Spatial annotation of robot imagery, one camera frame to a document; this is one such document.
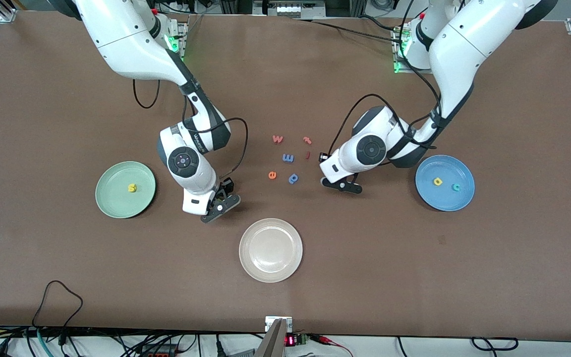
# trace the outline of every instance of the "brown table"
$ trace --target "brown table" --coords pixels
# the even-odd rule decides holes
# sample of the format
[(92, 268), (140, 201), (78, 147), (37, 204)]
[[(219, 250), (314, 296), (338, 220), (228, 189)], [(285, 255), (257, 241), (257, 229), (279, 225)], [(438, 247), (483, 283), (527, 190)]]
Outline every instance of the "brown table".
[[(334, 23), (385, 35), (365, 20)], [(571, 36), (562, 23), (512, 34), (430, 152), (473, 172), (475, 197), (454, 213), (421, 201), (415, 169), (362, 174), (360, 196), (319, 185), (315, 158), (363, 94), (383, 95), (405, 119), (433, 106), (415, 75), (394, 74), (388, 43), (287, 18), (205, 16), (186, 63), (222, 113), (250, 127), (232, 176), (243, 203), (210, 226), (182, 212), (182, 190), (156, 153), (183, 105), (174, 85), (140, 109), (131, 80), (104, 64), (82, 23), (22, 12), (0, 26), (0, 324), (29, 324), (43, 287), (59, 279), (85, 299), (79, 326), (258, 331), (281, 314), (326, 334), (571, 339)], [(155, 86), (138, 83), (143, 102)], [(350, 123), (377, 104), (365, 101)], [(220, 173), (242, 147), (243, 129), (232, 126), (228, 147), (208, 155)], [(125, 160), (153, 170), (157, 194), (138, 217), (111, 219), (93, 192)], [(238, 260), (242, 233), (265, 217), (303, 239), (301, 266), (285, 282), (256, 282)], [(55, 287), (39, 323), (60, 325), (76, 306)]]

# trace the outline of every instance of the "blue plate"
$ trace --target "blue plate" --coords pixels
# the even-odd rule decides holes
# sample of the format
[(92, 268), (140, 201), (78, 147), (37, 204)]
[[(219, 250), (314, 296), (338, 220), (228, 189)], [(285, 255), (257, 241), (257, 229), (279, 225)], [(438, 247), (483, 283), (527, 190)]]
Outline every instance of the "blue plate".
[[(441, 180), (441, 185), (436, 185), (436, 179)], [(435, 155), (422, 161), (415, 173), (415, 187), (424, 202), (447, 212), (466, 207), (475, 193), (471, 170), (448, 155)]]

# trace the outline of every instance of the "plate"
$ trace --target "plate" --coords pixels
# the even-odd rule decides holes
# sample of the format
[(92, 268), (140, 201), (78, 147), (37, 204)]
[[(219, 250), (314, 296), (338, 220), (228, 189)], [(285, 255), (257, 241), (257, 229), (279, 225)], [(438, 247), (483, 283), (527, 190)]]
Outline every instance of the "plate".
[(263, 283), (282, 282), (303, 257), (299, 232), (288, 222), (266, 218), (251, 224), (239, 243), (239, 260), (252, 278)]
[[(129, 192), (130, 184), (136, 185)], [(124, 161), (113, 165), (100, 177), (96, 185), (96, 204), (112, 218), (129, 218), (149, 206), (156, 192), (156, 178), (144, 164)]]
[[(436, 179), (442, 183), (436, 185)], [(415, 172), (415, 187), (424, 202), (447, 212), (466, 207), (475, 193), (471, 170), (462, 161), (448, 155), (435, 155), (422, 161)]]

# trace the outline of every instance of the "white plate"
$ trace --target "white plate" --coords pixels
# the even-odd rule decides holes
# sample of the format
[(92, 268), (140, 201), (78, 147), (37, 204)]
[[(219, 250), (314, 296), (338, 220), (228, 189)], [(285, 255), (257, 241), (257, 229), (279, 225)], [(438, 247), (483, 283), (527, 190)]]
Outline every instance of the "white plate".
[(288, 222), (266, 218), (254, 222), (242, 235), (239, 260), (244, 270), (263, 283), (286, 280), (301, 264), (303, 243)]

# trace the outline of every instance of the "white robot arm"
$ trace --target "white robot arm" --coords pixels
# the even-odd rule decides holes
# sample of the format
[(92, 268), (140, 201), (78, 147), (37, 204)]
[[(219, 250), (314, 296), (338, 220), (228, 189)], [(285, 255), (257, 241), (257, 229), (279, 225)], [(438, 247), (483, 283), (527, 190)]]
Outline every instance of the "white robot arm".
[[(547, 12), (556, 4), (556, 0), (541, 2)], [(547, 2), (554, 4), (547, 9)], [(383, 160), (399, 168), (416, 165), (466, 103), (478, 68), (539, 3), (470, 0), (457, 11), (452, 0), (431, 0), (424, 18), (407, 26), (413, 40), (404, 55), (416, 68), (431, 68), (440, 87), (439, 106), (420, 129), (409, 127), (392, 108), (369, 109), (356, 122), (350, 140), (331, 156), (321, 154), (320, 167), (326, 176), (322, 184), (360, 193), (362, 188), (346, 177), (373, 169)]]
[(228, 178), (220, 183), (204, 154), (224, 147), (230, 126), (206, 97), (177, 52), (164, 48), (177, 34), (177, 21), (154, 14), (145, 0), (50, 0), (82, 20), (98, 52), (114, 72), (132, 79), (165, 79), (179, 87), (197, 113), (160, 132), (157, 151), (171, 176), (184, 188), (183, 210), (203, 222), (240, 203)]

